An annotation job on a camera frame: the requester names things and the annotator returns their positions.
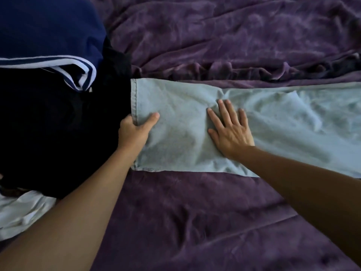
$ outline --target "forearm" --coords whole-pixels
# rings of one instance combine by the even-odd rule
[[[361,181],[247,147],[238,161],[361,264]]]
[[[0,254],[2,270],[89,270],[131,165],[128,155],[116,151],[15,240]]]

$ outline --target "hand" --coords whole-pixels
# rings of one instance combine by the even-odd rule
[[[230,100],[226,100],[227,108],[222,100],[218,101],[219,111],[224,121],[224,125],[212,109],[207,109],[210,119],[214,123],[217,131],[209,129],[211,136],[218,150],[228,159],[237,161],[242,150],[255,146],[250,128],[248,127],[247,115],[243,109],[237,113],[233,109]]]
[[[149,131],[159,120],[159,113],[153,113],[141,126],[135,126],[131,115],[120,122],[118,150],[126,150],[134,160],[146,144]]]

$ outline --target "purple velvet fabric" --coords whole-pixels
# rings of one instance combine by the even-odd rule
[[[135,77],[222,88],[361,81],[361,0],[91,0]],[[259,178],[130,172],[100,270],[360,270]]]

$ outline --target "black garment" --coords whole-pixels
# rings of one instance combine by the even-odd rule
[[[108,39],[103,57],[92,93],[43,69],[0,69],[3,187],[63,198],[114,152],[130,113],[131,67]]]

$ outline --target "navy blue garment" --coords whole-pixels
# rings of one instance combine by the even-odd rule
[[[103,56],[92,93],[43,69],[0,68],[1,186],[63,198],[114,152],[130,114],[131,66],[108,39]]]
[[[75,91],[95,80],[106,37],[88,0],[1,0],[0,34],[0,68],[48,68]]]

